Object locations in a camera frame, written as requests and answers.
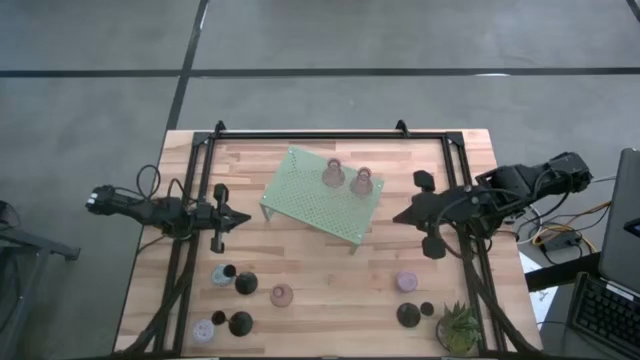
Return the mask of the white paper sheet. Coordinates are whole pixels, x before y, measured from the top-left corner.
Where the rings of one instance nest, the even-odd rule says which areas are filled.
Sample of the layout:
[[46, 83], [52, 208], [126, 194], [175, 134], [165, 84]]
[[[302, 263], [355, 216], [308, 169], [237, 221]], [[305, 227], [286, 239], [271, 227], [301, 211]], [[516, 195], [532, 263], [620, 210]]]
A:
[[[520, 252], [519, 257], [525, 274], [541, 269], [539, 264], [524, 253]], [[557, 289], [558, 287], [551, 287], [529, 293], [538, 328], [541, 328], [542, 323], [546, 320], [546, 316], [549, 312]]]

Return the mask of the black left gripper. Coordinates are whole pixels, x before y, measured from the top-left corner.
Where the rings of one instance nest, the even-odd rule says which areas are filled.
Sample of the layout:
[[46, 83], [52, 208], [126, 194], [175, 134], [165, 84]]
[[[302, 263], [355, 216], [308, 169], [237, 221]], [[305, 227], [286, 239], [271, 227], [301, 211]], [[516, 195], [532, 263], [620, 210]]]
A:
[[205, 200], [199, 200], [196, 203], [196, 229], [213, 230], [214, 236], [211, 238], [210, 249], [214, 253], [222, 254], [225, 249], [225, 245], [221, 240], [223, 223], [224, 231], [230, 232], [237, 226], [248, 222], [251, 216], [249, 214], [235, 211], [226, 204], [229, 198], [229, 190], [222, 183], [218, 183], [214, 186], [213, 198], [217, 203], [216, 206], [206, 202]]

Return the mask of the purple glass votive holder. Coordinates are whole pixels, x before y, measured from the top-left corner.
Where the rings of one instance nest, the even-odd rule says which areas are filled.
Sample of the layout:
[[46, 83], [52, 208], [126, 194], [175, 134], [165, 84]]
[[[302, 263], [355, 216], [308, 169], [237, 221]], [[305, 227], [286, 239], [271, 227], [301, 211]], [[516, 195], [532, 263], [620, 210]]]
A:
[[419, 280], [413, 272], [398, 272], [395, 278], [396, 287], [403, 293], [410, 293], [417, 289]]

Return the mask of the potted green succulent plant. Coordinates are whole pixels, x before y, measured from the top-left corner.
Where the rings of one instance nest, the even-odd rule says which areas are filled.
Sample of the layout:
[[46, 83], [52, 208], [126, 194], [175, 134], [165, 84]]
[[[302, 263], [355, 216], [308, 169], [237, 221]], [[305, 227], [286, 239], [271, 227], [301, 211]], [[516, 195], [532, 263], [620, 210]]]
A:
[[473, 308], [459, 301], [452, 307], [444, 305], [444, 314], [436, 323], [436, 339], [451, 355], [467, 355], [482, 340]]

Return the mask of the green perforated metal shelf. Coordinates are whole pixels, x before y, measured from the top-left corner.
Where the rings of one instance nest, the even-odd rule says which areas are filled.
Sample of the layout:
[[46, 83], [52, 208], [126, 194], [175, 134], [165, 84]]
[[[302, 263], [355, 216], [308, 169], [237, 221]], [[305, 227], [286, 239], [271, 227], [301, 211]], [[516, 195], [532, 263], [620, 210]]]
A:
[[355, 251], [369, 228], [384, 181], [372, 174], [372, 193], [356, 196], [350, 183], [358, 169], [341, 163], [344, 184], [328, 187], [322, 174], [329, 159], [291, 146], [267, 185], [260, 206], [266, 220], [275, 213], [287, 216], [348, 242]]

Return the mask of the black power adapter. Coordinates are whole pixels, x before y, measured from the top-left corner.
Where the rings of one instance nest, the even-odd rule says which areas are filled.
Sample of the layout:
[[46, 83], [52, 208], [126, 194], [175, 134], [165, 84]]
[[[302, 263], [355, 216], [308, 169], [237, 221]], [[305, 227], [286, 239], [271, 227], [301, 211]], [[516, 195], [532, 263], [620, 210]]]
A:
[[545, 238], [540, 249], [543, 253], [561, 250], [574, 246], [579, 246], [582, 241], [582, 235], [575, 231], [566, 231], [552, 234], [549, 238]]

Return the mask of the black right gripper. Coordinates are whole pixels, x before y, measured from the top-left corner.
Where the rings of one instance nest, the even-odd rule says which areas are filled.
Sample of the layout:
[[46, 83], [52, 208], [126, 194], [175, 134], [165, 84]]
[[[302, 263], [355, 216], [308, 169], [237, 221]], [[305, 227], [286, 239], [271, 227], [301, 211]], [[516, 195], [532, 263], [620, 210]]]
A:
[[415, 171], [413, 181], [421, 192], [411, 198], [411, 204], [405, 210], [394, 216], [393, 222], [410, 225], [426, 233], [422, 240], [422, 251], [426, 257], [442, 259], [447, 252], [461, 257], [444, 241], [440, 224], [446, 220], [447, 215], [453, 215], [454, 220], [469, 217], [475, 188], [464, 185], [436, 193], [434, 177], [425, 170]]

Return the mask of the black aluminium frame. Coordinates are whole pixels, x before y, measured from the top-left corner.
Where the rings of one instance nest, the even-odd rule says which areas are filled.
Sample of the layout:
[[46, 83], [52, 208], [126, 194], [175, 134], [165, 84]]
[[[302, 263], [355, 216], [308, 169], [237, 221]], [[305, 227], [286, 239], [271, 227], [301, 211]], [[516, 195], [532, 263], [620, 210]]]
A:
[[[368, 167], [384, 181], [379, 203], [362, 244], [355, 250], [335, 236], [275, 213], [266, 220], [260, 199], [291, 147], [320, 157], [337, 158], [344, 166]], [[180, 179], [193, 196], [211, 197], [213, 187], [229, 188], [231, 207], [251, 219], [223, 238], [225, 251], [210, 249], [209, 233], [174, 243], [158, 230], [140, 239], [116, 340], [115, 353], [127, 355], [139, 334], [167, 297], [172, 285], [180, 299], [162, 323], [148, 356], [208, 357], [435, 357], [444, 348], [435, 336], [437, 317], [414, 328], [396, 318], [402, 303], [431, 302], [437, 312], [457, 301], [472, 307], [481, 320], [483, 350], [506, 350], [502, 328], [466, 283], [466, 267], [453, 255], [426, 258], [422, 234], [392, 218], [415, 193], [412, 175], [425, 170], [438, 190], [467, 183], [493, 169], [496, 160], [486, 130], [288, 130], [171, 131], [163, 144], [159, 169], [164, 179]], [[233, 285], [216, 286], [211, 274], [219, 264], [252, 272], [258, 287], [250, 295]], [[419, 284], [403, 293], [398, 272], [413, 272]], [[293, 301], [271, 303], [271, 289], [288, 284]], [[228, 318], [245, 311], [251, 332], [231, 334], [227, 324], [215, 326], [214, 338], [196, 343], [194, 324], [211, 320], [215, 311]]]

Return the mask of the black metal candlestick holder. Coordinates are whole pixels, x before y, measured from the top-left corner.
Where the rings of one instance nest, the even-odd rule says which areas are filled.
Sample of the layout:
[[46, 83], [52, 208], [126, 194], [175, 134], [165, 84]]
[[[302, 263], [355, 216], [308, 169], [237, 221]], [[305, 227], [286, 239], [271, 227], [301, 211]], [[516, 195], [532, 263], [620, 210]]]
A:
[[423, 302], [420, 306], [413, 303], [402, 303], [396, 310], [398, 322], [406, 328], [416, 327], [423, 316], [431, 316], [435, 312], [431, 302]]
[[215, 326], [227, 324], [231, 334], [236, 337], [248, 335], [254, 323], [252, 316], [245, 311], [236, 312], [228, 318], [223, 311], [218, 310], [212, 314], [211, 321]]
[[224, 284], [233, 285], [235, 290], [241, 295], [250, 295], [254, 293], [258, 287], [258, 279], [254, 273], [239, 272], [232, 264], [223, 267], [222, 275]]

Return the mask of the black flat bar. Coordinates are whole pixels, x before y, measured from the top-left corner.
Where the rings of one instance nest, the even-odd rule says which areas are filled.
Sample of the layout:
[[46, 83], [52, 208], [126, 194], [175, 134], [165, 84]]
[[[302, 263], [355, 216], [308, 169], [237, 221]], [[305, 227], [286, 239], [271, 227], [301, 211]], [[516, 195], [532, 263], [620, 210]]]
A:
[[593, 253], [565, 263], [541, 268], [525, 274], [530, 292], [573, 283], [581, 272], [598, 277], [600, 254]]

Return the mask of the grey glass votive holder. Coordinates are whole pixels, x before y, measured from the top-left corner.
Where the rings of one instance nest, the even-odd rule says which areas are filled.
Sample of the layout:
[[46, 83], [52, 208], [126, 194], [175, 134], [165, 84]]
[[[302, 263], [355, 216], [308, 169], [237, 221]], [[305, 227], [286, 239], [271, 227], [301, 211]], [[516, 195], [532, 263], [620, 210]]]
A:
[[232, 264], [219, 264], [211, 274], [211, 282], [220, 287], [230, 285], [235, 279], [236, 269]]

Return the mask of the grey laptop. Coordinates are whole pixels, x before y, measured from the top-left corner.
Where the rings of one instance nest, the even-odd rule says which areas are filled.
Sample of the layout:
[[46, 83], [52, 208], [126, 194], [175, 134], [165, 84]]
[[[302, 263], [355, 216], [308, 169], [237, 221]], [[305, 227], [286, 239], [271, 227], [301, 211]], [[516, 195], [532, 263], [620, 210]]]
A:
[[599, 270], [640, 294], [640, 150], [621, 152]]

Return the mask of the black keyboard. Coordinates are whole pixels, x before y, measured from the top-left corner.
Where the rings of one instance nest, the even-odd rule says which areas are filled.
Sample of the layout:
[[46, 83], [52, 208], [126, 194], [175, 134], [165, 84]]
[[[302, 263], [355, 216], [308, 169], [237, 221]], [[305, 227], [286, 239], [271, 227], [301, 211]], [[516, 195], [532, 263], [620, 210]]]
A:
[[567, 322], [576, 332], [640, 360], [640, 297], [581, 272]]

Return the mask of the grey metal cart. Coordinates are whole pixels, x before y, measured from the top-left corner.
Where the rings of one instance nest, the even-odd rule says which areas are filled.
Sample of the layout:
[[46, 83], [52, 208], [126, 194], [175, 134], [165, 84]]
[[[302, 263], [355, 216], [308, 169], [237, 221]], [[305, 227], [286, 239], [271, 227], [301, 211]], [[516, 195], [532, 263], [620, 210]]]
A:
[[[0, 321], [0, 360], [13, 360], [17, 354], [17, 346], [49, 257], [57, 254], [66, 261], [76, 261], [80, 251], [80, 248], [22, 230], [19, 213], [11, 204], [0, 200], [0, 259], [7, 254], [7, 261], [14, 264], [16, 284], [16, 301], [7, 316]], [[22, 281], [17, 261], [18, 256], [23, 254], [35, 256], [32, 271], [25, 282]]]

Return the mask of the pink glass candle holder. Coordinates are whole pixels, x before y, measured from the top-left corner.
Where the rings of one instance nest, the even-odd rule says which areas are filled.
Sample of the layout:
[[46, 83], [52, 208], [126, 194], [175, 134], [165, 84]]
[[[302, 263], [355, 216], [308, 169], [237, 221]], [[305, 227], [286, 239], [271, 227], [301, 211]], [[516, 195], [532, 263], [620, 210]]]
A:
[[293, 301], [293, 290], [288, 284], [277, 284], [271, 289], [270, 300], [276, 307], [287, 307]]
[[322, 174], [323, 183], [331, 188], [338, 188], [344, 184], [345, 174], [342, 170], [341, 161], [337, 158], [330, 158]]
[[356, 175], [350, 183], [350, 190], [359, 197], [366, 197], [372, 193], [372, 171], [368, 167], [361, 167], [356, 171]]

